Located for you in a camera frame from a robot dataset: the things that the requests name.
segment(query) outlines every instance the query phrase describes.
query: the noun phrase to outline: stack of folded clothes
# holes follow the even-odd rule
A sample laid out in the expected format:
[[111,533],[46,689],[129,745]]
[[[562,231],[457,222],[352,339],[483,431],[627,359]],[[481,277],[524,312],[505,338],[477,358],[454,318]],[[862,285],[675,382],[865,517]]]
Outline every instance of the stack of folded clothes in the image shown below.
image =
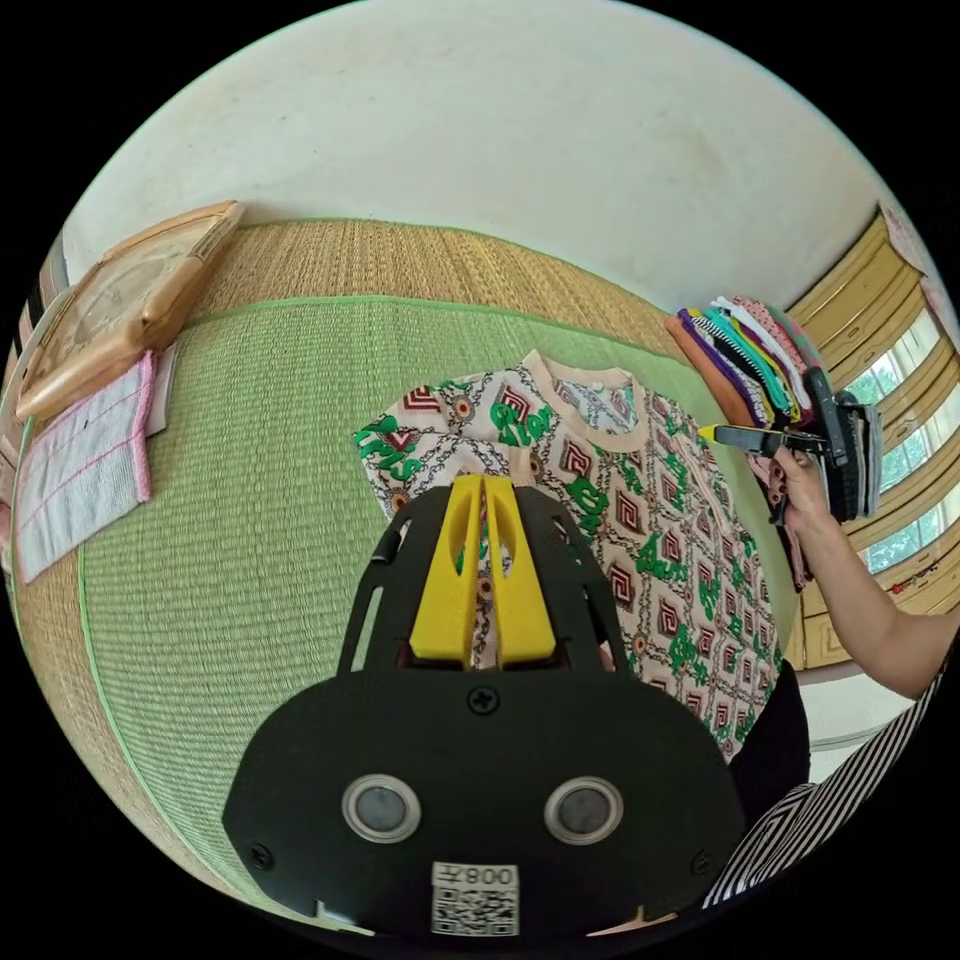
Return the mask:
[[[784,313],[749,297],[717,297],[707,309],[680,310],[667,328],[728,423],[765,430],[818,429],[819,411],[804,373],[825,367],[800,325]],[[821,466],[831,512],[844,521],[876,510],[882,433],[875,407],[862,406],[843,392],[835,401],[851,464],[842,471]],[[768,457],[748,454],[747,459],[774,511],[785,492],[782,470]],[[778,529],[799,592],[812,577],[796,535]]]

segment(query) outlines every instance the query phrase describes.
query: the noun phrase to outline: pink cloth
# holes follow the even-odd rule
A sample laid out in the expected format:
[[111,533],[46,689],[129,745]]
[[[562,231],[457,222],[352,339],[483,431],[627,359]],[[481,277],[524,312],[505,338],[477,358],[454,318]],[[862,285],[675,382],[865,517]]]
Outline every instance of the pink cloth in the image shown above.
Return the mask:
[[75,403],[31,445],[14,492],[15,552],[29,583],[99,530],[150,499],[144,427],[155,360]]

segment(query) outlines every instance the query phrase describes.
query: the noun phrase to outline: striped cloth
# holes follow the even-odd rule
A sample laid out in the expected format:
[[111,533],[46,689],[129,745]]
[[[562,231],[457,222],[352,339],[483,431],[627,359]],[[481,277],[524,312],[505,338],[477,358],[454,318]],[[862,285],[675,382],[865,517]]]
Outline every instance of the striped cloth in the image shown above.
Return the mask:
[[829,840],[856,813],[920,726],[951,656],[952,648],[937,678],[913,706],[874,734],[822,783],[795,787],[757,821],[704,898],[704,910],[794,866]]

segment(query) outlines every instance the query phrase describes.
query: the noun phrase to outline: orange cloth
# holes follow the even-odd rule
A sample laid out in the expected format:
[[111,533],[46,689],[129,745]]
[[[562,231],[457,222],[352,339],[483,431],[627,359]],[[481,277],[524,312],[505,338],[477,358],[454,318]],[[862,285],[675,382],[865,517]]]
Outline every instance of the orange cloth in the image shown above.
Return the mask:
[[700,344],[683,329],[683,322],[676,315],[667,319],[667,330],[684,356],[693,364],[694,369],[703,378],[703,382],[713,394],[727,423],[735,427],[754,426],[753,418],[743,397],[736,387],[716,368]]

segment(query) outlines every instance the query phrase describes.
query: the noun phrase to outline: wooden tray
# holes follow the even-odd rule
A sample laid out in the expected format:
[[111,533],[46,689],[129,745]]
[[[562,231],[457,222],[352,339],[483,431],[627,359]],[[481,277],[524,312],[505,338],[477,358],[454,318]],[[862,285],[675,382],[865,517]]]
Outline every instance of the wooden tray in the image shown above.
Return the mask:
[[73,288],[38,343],[17,418],[56,416],[165,350],[243,215],[230,200],[155,224],[108,250]]

